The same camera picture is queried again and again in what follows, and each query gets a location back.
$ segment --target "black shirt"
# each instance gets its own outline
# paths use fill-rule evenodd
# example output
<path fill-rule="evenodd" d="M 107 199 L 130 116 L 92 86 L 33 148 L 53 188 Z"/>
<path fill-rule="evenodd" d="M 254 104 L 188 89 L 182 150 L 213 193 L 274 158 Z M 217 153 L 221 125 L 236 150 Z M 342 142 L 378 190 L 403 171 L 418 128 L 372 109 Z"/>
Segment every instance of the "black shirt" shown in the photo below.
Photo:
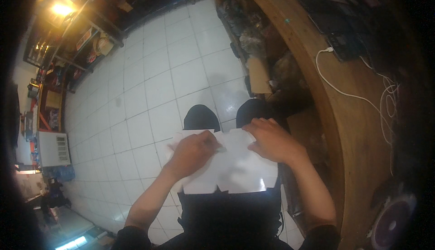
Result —
<path fill-rule="evenodd" d="M 281 241 L 280 185 L 256 193 L 228 194 L 219 189 L 212 194 L 178 193 L 183 213 L 178 218 L 184 233 L 154 249 L 282 249 L 292 248 Z M 307 233 L 300 249 L 334 250 L 340 236 L 332 225 L 318 226 Z M 117 235 L 113 250 L 152 249 L 147 232 L 127 226 Z"/>
<path fill-rule="evenodd" d="M 332 225 L 318 226 L 307 233 L 301 250 L 334 250 L 337 249 L 340 237 L 337 229 Z M 278 237 L 263 240 L 256 237 L 231 237 L 211 238 L 196 236 L 193 233 L 182 233 L 160 246 L 152 247 L 147 232 L 135 226 L 127 226 L 120 230 L 112 250 L 156 249 L 156 250 L 181 250 L 181 249 L 280 249 L 292 248 Z"/>

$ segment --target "white tiled floor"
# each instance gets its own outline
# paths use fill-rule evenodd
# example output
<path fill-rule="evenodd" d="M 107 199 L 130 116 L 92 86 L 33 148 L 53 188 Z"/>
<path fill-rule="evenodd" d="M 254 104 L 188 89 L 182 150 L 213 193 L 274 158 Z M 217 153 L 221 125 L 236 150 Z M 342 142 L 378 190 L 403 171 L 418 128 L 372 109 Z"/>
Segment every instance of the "white tiled floor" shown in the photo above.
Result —
<path fill-rule="evenodd" d="M 182 130 L 190 107 L 208 106 L 227 132 L 248 99 L 244 71 L 213 0 L 183 6 L 134 30 L 125 47 L 67 96 L 65 123 L 76 178 L 65 187 L 73 209 L 116 233 L 166 164 L 163 148 Z M 148 232 L 154 243 L 182 232 L 181 211 L 177 195 L 170 193 Z M 288 218 L 280 238 L 301 243 Z"/>

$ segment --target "charging cable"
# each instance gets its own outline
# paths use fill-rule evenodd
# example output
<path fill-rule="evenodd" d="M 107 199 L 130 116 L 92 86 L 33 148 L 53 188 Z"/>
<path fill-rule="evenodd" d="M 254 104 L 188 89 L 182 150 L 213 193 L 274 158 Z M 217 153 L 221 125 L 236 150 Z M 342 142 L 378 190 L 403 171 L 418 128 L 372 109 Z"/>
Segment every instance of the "charging cable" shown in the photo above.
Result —
<path fill-rule="evenodd" d="M 389 146 L 391 147 L 391 145 L 392 145 L 392 141 L 389 141 L 388 139 L 387 139 L 387 137 L 386 137 L 386 135 L 385 135 L 385 130 L 384 130 L 384 122 L 385 122 L 385 124 L 387 125 L 387 127 L 388 127 L 388 129 L 389 129 L 389 131 L 390 131 L 390 139 L 392 139 L 392 137 L 393 137 L 393 130 L 391 129 L 391 127 L 390 127 L 390 125 L 389 125 L 389 123 L 388 123 L 388 121 L 387 121 L 387 119 L 383 116 L 383 114 L 382 114 L 382 99 L 383 99 L 383 97 L 384 97 L 384 94 L 386 93 L 386 92 L 388 92 L 388 94 L 387 94 L 387 96 L 385 97 L 385 100 L 386 100 L 386 109 L 387 109 L 387 113 L 388 113 L 388 116 L 390 117 L 390 118 L 393 118 L 394 116 L 395 116 L 395 114 L 396 114 L 396 102 L 399 100 L 399 85 L 397 85 L 397 84 L 395 84 L 394 83 L 394 81 L 392 81 L 390 78 L 388 78 L 387 76 L 384 76 L 384 75 L 382 75 L 382 74 L 379 74 L 379 73 L 376 73 L 376 74 L 378 74 L 379 76 L 382 76 L 382 81 L 383 81 L 383 84 L 384 84 L 384 91 L 382 92 L 382 95 L 381 95 L 381 99 L 380 99 L 380 102 L 379 102 L 379 108 L 377 108 L 371 101 L 369 101 L 368 99 L 366 99 L 366 98 L 364 98 L 364 97 L 361 97 L 361 96 L 357 96 L 357 95 L 353 95 L 353 94 L 349 94 L 349 93 L 345 93 L 345 92 L 342 92 L 341 90 L 339 90 L 339 89 L 337 89 L 333 84 L 331 84 L 324 76 L 323 76 L 323 74 L 321 73 L 321 71 L 320 71 L 320 68 L 319 68 L 319 62 L 318 62 L 318 58 L 319 58 L 319 54 L 321 53 L 321 52 L 332 52 L 332 51 L 334 51 L 334 49 L 332 48 L 332 47 L 328 47 L 328 48 L 326 48 L 325 50 L 320 50 L 320 51 L 318 51 L 317 52 L 317 55 L 316 55 L 316 68 L 317 68 L 317 73 L 320 75 L 320 77 L 331 87 L 331 88 L 333 88 L 335 91 L 337 91 L 338 93 L 340 93 L 340 94 L 342 94 L 342 95 L 345 95 L 345 96 L 348 96 L 348 97 L 353 97 L 353 98 L 358 98 L 358 99 L 361 99 L 361 100 L 364 100 L 364 101 L 366 101 L 366 102 L 368 102 L 370 105 L 372 105 L 373 107 L 374 107 L 374 109 L 376 109 L 376 111 L 379 113 L 379 116 L 380 116 L 380 120 L 381 120 L 381 131 L 382 131 L 382 135 L 383 135 L 383 137 L 384 137 L 384 140 L 385 140 L 385 142 L 386 143 L 388 143 L 389 144 Z M 361 58 L 361 60 L 364 62 L 364 64 L 368 67 L 368 68 L 370 68 L 370 69 L 373 69 L 369 64 L 367 64 L 367 62 L 362 58 L 362 57 L 360 57 Z M 390 112 L 390 110 L 389 110 L 389 107 L 388 107 L 388 105 L 389 105 L 389 102 L 388 101 L 391 101 L 391 103 L 392 103 L 392 105 L 394 106 L 394 110 L 393 110 L 393 112 Z M 392 152 L 390 151 L 390 173 L 391 173 L 391 175 L 393 176 L 393 172 L 392 172 Z"/>

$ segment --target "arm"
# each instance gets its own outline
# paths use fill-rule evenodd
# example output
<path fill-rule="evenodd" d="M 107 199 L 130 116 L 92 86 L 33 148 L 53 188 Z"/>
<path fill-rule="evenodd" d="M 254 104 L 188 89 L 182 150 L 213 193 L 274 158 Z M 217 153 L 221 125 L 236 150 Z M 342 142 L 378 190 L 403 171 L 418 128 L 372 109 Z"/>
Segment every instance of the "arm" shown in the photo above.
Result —
<path fill-rule="evenodd" d="M 181 178 L 203 167 L 219 146 L 215 136 L 208 130 L 182 139 L 175 149 L 174 156 L 163 167 L 156 180 L 134 202 L 125 226 L 137 226 L 147 231 L 172 186 Z"/>
<path fill-rule="evenodd" d="M 301 192 L 310 227 L 336 225 L 334 202 L 314 169 L 305 147 L 280 127 L 274 119 L 253 119 L 243 129 L 256 139 L 248 149 L 271 161 L 283 162 L 290 166 Z"/>

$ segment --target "white cable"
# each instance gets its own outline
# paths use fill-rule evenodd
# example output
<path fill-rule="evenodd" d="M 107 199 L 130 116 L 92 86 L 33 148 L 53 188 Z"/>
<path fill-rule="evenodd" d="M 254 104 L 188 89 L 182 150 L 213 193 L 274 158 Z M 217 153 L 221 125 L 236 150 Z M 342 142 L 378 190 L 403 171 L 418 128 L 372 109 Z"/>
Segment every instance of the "white cable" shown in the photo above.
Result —
<path fill-rule="evenodd" d="M 360 58 L 361 58 L 362 62 L 364 62 L 364 64 L 368 68 L 374 70 L 373 67 L 371 67 L 369 64 L 367 64 L 367 62 L 364 60 L 364 58 L 362 58 L 361 56 L 360 56 Z M 393 80 L 391 80 L 389 77 L 387 77 L 385 75 L 382 75 L 380 73 L 376 73 L 376 74 L 379 76 L 382 76 L 382 82 L 383 82 L 384 88 L 385 88 L 384 92 L 381 95 L 381 100 L 379 103 L 380 115 L 382 116 L 382 98 L 383 98 L 385 91 L 387 91 L 389 94 L 387 94 L 387 96 L 385 97 L 385 107 L 387 109 L 388 116 L 390 118 L 393 118 L 397 113 L 396 104 L 399 101 L 400 84 L 397 85 Z M 389 109 L 389 100 L 391 101 L 391 104 L 394 106 L 394 110 L 393 110 L 392 114 L 390 113 L 390 109 Z M 382 130 L 382 133 L 384 133 L 382 119 L 381 119 L 381 130 Z M 393 161 L 393 157 L 392 157 L 392 149 L 391 149 L 390 150 L 390 173 L 392 176 L 394 176 L 393 171 L 392 171 L 392 161 Z"/>
<path fill-rule="evenodd" d="M 364 64 L 365 64 L 368 68 L 373 69 L 372 67 L 370 67 L 369 64 L 367 64 L 367 62 L 364 60 L 364 58 L 362 58 L 361 56 L 360 56 L 360 58 L 361 58 L 362 62 L 364 62 Z"/>
<path fill-rule="evenodd" d="M 331 87 L 331 88 L 333 88 L 333 89 L 335 89 L 335 91 L 337 91 L 338 93 L 340 93 L 340 94 L 342 94 L 342 95 L 345 95 L 345 96 L 349 96 L 349 97 L 353 97 L 353 98 L 358 98 L 358 99 L 361 99 L 361 100 L 364 100 L 364 101 L 366 101 L 366 102 L 368 102 L 369 104 L 371 104 L 373 107 L 374 107 L 374 109 L 376 109 L 377 111 L 378 111 L 378 113 L 379 113 L 379 115 L 380 115 L 380 117 L 381 117 L 381 130 L 382 130 L 382 135 L 384 136 L 384 140 L 385 140 L 385 142 L 386 143 L 388 143 L 389 145 L 391 145 L 391 142 L 387 139 L 387 137 L 385 136 L 385 132 L 384 132 L 384 130 L 383 130 L 383 122 L 382 122 L 382 120 L 384 120 L 384 122 L 387 124 L 387 127 L 388 127 L 388 129 L 390 130 L 390 132 L 392 132 L 392 130 L 391 130 L 391 128 L 390 128 L 390 126 L 389 126 L 389 124 L 388 124 L 388 121 L 385 119 L 385 117 L 382 115 L 382 112 L 371 102 L 371 101 L 369 101 L 369 100 L 367 100 L 366 98 L 364 98 L 364 97 L 361 97 L 361 96 L 357 96 L 357 95 L 353 95 L 353 94 L 349 94 L 349 93 L 345 93 L 345 92 L 342 92 L 341 90 L 339 90 L 339 89 L 337 89 L 336 87 L 334 87 L 334 85 L 333 84 L 331 84 L 331 83 L 329 83 L 329 81 L 323 76 L 323 74 L 320 72 L 320 68 L 319 68 L 319 62 L 318 62 L 318 58 L 319 58 L 319 54 L 321 53 L 321 52 L 324 52 L 324 51 L 327 51 L 327 52 L 331 52 L 331 51 L 334 51 L 334 49 L 332 48 L 332 47 L 328 47 L 327 49 L 325 49 L 325 50 L 320 50 L 320 51 L 318 51 L 318 53 L 317 53 L 317 55 L 316 55 L 316 67 L 317 67 L 317 72 L 318 72 L 318 74 L 320 75 L 320 77 Z M 384 95 L 384 93 L 387 91 L 387 89 L 389 89 L 389 88 L 391 88 L 391 87 L 393 87 L 393 86 L 389 86 L 388 88 L 386 88 L 385 90 L 384 90 L 384 92 L 382 93 L 382 95 Z"/>

